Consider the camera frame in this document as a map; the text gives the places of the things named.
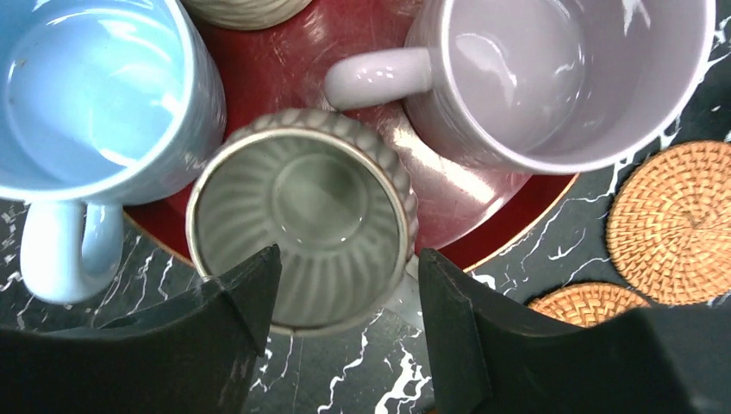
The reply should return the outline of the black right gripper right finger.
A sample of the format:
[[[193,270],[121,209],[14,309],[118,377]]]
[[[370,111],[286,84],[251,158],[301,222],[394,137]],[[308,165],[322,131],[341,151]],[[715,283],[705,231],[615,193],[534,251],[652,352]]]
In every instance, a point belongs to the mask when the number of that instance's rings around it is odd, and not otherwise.
[[[439,413],[727,413],[730,313],[635,308],[588,329],[495,292],[436,250],[418,282]]]

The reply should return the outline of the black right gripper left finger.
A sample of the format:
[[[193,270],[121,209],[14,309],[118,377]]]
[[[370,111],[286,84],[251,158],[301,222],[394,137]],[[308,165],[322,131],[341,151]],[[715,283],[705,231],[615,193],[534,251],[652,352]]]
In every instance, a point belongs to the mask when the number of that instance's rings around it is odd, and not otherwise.
[[[99,328],[1,333],[4,413],[240,413],[265,353],[276,245]]]

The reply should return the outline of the woven rattan coaster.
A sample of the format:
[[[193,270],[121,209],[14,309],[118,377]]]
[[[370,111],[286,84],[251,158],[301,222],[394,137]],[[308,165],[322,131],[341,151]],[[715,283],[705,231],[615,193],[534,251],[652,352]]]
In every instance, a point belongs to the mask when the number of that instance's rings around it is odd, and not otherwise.
[[[603,323],[633,308],[650,306],[641,295],[605,282],[564,286],[527,304],[532,311],[582,328]]]
[[[699,304],[730,290],[730,145],[693,141],[637,167],[606,225],[617,272],[660,304]]]

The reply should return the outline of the grey ribbed mug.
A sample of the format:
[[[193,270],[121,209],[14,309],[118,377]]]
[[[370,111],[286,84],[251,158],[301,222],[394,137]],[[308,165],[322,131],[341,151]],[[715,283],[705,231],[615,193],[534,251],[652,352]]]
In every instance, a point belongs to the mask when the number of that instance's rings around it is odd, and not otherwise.
[[[277,245],[272,328],[324,336],[388,309],[421,329],[409,172],[381,135],[335,112],[287,109],[236,130],[194,184],[185,233],[213,279]]]

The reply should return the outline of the light blue textured mug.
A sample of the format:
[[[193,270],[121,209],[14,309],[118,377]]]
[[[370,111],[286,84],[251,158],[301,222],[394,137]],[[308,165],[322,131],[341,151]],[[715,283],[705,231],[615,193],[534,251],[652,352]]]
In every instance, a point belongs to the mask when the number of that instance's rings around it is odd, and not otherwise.
[[[104,290],[123,208],[167,198],[222,142],[225,97],[178,1],[1,4],[1,195],[29,205],[22,280],[39,300]]]

